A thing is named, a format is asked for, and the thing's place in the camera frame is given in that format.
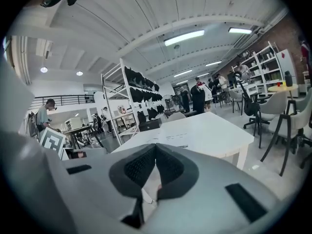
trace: fluorescent light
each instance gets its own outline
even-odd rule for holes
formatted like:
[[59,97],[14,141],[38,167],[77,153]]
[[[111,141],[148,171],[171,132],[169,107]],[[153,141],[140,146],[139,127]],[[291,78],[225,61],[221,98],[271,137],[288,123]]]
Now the fluorescent light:
[[220,60],[220,61],[216,61],[216,62],[213,62],[213,63],[209,63],[209,64],[206,64],[206,67],[207,66],[211,66],[211,65],[215,65],[215,64],[219,64],[219,63],[221,63],[222,61]]
[[179,85],[179,84],[181,84],[181,83],[185,83],[185,82],[187,82],[188,80],[185,80],[185,81],[182,81],[182,82],[179,82],[179,83],[177,83],[177,85]]
[[208,75],[209,73],[206,73],[206,74],[203,74],[203,75],[200,75],[200,76],[197,76],[197,77],[202,77],[202,76],[205,76],[205,75]]
[[47,73],[48,69],[46,67],[42,67],[42,68],[40,68],[40,71],[43,72],[43,73]]
[[229,33],[250,34],[251,32],[250,29],[229,28]]
[[188,71],[185,71],[185,72],[183,72],[183,73],[181,73],[181,74],[177,74],[177,75],[175,75],[174,77],[181,76],[181,75],[186,74],[186,73],[191,72],[191,71],[192,71],[192,69],[191,69],[191,70],[188,70]]
[[177,36],[177,37],[173,37],[173,38],[164,40],[164,42],[165,42],[166,46],[169,46],[169,45],[172,45],[172,44],[175,44],[177,42],[184,41],[184,40],[187,40],[187,39],[190,39],[190,38],[193,38],[193,37],[200,37],[204,33],[205,33],[205,31],[203,29],[201,29],[201,30],[189,32],[189,33]]

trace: black railing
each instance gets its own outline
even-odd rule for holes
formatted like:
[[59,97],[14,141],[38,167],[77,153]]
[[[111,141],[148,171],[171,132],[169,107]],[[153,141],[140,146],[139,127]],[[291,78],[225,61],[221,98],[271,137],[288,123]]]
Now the black railing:
[[86,104],[94,103],[94,96],[89,95],[63,95],[63,96],[43,96],[35,97],[28,110],[38,109],[45,105],[47,100],[51,98],[55,101],[55,107],[73,105],[73,104]]

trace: gray floor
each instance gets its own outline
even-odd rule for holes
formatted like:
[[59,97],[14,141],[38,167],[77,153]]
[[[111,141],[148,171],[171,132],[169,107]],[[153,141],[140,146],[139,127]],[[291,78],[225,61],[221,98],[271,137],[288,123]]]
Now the gray floor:
[[[223,105],[222,108],[220,108],[219,104],[216,105],[216,108],[214,105],[212,105],[211,111],[240,128],[242,128],[243,125],[249,120],[249,117],[246,116],[244,113],[241,116],[240,111],[235,111],[234,113],[232,113],[232,105]],[[273,193],[275,193],[275,195],[279,199],[283,200],[286,197],[295,194],[300,189],[301,184],[305,179],[306,172],[310,166],[310,163],[308,162],[304,169],[300,169],[299,164],[302,159],[309,154],[311,150],[309,150],[309,147],[306,146],[304,148],[300,148],[295,155],[290,153],[285,172],[283,176],[280,177],[279,172],[282,168],[285,154],[285,146],[281,142],[272,147],[264,162],[260,161],[270,143],[270,140],[272,139],[272,133],[270,133],[267,128],[267,125],[263,125],[261,149],[258,148],[259,136],[257,134],[255,136],[254,142],[249,145],[243,171],[263,183]],[[253,134],[254,127],[248,126],[245,131]],[[312,130],[306,127],[305,134],[311,138]],[[100,140],[107,148],[109,153],[119,146],[117,139],[113,138],[112,134],[102,134],[100,136]],[[98,147],[98,144],[94,143],[92,144],[92,146]],[[145,191],[151,196],[154,201],[156,201],[156,192],[159,185],[159,172],[157,168],[155,168],[150,175],[149,180],[144,186]],[[153,202],[152,204],[147,204],[146,202],[143,203],[145,220],[150,216],[155,207],[155,202]]]

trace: brick wall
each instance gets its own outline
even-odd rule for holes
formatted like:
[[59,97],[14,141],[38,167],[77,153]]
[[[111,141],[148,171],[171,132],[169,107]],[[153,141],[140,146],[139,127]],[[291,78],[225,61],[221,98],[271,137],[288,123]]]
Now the brick wall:
[[[294,19],[287,14],[277,25],[275,25],[271,30],[265,33],[259,41],[254,43],[248,48],[248,50],[259,52],[261,49],[268,46],[268,41],[275,42],[279,51],[288,49],[297,73],[298,84],[304,84],[304,78],[302,72],[306,71],[306,66],[303,62],[300,62],[301,50],[298,42],[298,35],[301,33],[299,26],[296,24]],[[218,73],[222,76],[227,77],[227,75],[232,71],[232,66],[236,66],[236,62],[239,58],[235,58],[226,66],[224,66]]]

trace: black bottle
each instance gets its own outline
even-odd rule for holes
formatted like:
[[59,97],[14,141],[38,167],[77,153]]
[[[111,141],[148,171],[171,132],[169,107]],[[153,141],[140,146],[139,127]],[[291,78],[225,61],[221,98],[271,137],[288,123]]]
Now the black bottle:
[[293,85],[293,78],[289,71],[285,72],[285,82],[287,87],[291,87]]

